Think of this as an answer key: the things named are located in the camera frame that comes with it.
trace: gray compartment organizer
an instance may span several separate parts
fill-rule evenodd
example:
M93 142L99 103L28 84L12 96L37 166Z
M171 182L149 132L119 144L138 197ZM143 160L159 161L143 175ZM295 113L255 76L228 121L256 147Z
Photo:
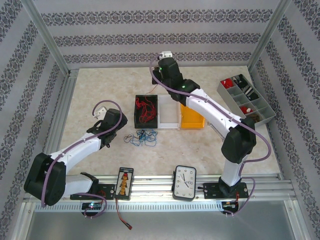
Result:
M219 82L217 92L220 94L226 105L234 114L242 118L250 117L250 115L254 114L259 115L260 121L255 123L255 127L259 127L263 124L268 123L276 115L275 111L261 96L261 94L254 88L254 86L252 86L252 84L243 75L242 77L249 84L249 86L254 89L254 92L259 96L258 99L250 101L232 79L231 80L233 82L233 87L225 89L222 83ZM251 108L253 112L244 114L240 109L242 106Z

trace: beige table surface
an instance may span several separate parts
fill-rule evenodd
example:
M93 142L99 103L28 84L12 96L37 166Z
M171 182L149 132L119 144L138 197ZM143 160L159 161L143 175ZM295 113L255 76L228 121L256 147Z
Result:
M213 100L228 108L217 93L219 81L243 74L251 79L246 66L228 67L181 67L184 78L198 83ZM78 163L69 175L87 172L92 175L117 175L119 167L134 168L135 175L172 174L177 165L195 167L197 174L221 174L224 156L222 140L209 126L202 130L160 130L155 147L134 146L124 142L124 136L136 132L134 128L135 95L152 90L151 76L147 67L137 68L88 68L80 69L60 148L78 140L94 125L92 108L101 100L116 101L128 118L125 127L117 132L110 148L104 147ZM167 93L161 86L154 94ZM116 108L111 103L102 104L107 109ZM265 125L257 128L270 138ZM257 145L249 159L265 156L267 146L257 137ZM272 150L271 156L262 162L245 165L244 174L279 173L279 166Z

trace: patterned wallpaper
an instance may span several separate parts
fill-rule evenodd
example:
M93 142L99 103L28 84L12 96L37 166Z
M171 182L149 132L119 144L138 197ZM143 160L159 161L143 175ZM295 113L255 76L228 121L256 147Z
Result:
M46 145L64 76L20 1L0 0L0 240L9 238L31 160Z
M268 124L281 171L291 179L311 239L320 239L319 3L293 1L252 71L276 117Z
M70 69L142 67L170 50L182 66L246 65L279 0L37 0Z

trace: clock face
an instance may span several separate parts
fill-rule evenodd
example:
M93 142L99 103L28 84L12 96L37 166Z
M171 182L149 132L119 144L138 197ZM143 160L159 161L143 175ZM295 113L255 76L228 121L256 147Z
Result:
M177 166L173 197L181 200L193 200L196 193L196 169L190 166Z

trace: tangled blue wires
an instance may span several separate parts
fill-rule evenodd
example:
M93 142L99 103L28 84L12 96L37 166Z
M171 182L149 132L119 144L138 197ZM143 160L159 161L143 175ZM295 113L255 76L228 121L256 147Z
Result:
M157 135L158 132L153 129L141 129L136 131L136 136L134 134L129 134L123 138L125 143L131 143L135 146L148 146L154 147L157 145Z

